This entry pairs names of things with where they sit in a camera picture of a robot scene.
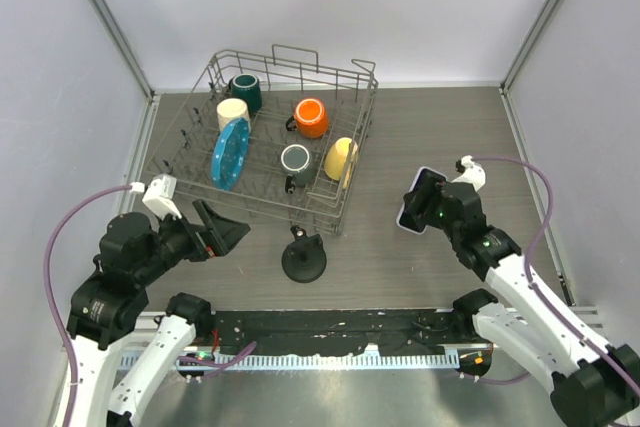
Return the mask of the black phone stand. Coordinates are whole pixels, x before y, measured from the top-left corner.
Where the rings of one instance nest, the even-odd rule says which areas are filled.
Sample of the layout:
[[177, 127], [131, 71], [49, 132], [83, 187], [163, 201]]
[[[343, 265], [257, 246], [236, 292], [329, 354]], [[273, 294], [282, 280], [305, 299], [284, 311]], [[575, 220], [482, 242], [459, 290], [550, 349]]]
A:
[[325, 272], [327, 256], [319, 234], [308, 236], [306, 231], [293, 225], [290, 228], [294, 241], [282, 253], [281, 265], [285, 275], [298, 283], [311, 283]]

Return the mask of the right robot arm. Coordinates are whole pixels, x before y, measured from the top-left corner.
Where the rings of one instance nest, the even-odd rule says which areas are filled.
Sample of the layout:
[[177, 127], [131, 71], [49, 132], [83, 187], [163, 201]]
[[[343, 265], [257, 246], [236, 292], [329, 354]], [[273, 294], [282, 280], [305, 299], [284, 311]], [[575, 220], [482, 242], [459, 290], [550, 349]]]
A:
[[487, 223], [472, 184], [423, 169], [403, 202], [399, 226], [442, 231], [488, 286], [455, 301], [457, 338], [502, 348], [544, 387], [567, 426], [607, 426], [638, 408], [638, 354], [613, 346], [526, 267], [518, 244]]

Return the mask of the lilac smartphone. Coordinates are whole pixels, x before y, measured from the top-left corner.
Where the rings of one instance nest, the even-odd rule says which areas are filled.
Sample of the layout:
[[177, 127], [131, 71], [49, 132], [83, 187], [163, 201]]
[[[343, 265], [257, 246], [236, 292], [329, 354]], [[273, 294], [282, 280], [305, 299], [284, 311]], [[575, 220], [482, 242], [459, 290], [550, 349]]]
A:
[[427, 224], [422, 219], [422, 215], [428, 207], [431, 191], [437, 182], [443, 182], [446, 179], [447, 177], [438, 171], [426, 166], [420, 167], [409, 191], [403, 195], [403, 204], [396, 216], [396, 225], [415, 235], [424, 234]]

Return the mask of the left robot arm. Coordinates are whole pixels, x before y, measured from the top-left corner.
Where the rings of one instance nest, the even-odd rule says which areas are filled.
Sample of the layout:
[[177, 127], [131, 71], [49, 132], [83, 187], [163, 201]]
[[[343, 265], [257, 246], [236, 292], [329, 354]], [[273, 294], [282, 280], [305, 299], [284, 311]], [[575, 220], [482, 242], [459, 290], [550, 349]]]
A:
[[55, 423], [58, 426], [137, 426], [162, 378], [189, 344], [210, 338], [210, 302], [174, 295], [154, 339], [121, 383], [117, 364], [148, 304], [153, 282], [186, 260], [229, 254], [249, 233], [248, 224], [193, 204], [201, 224], [167, 215], [157, 228], [140, 212], [113, 218], [99, 242], [94, 272], [77, 288], [61, 326], [69, 371]]

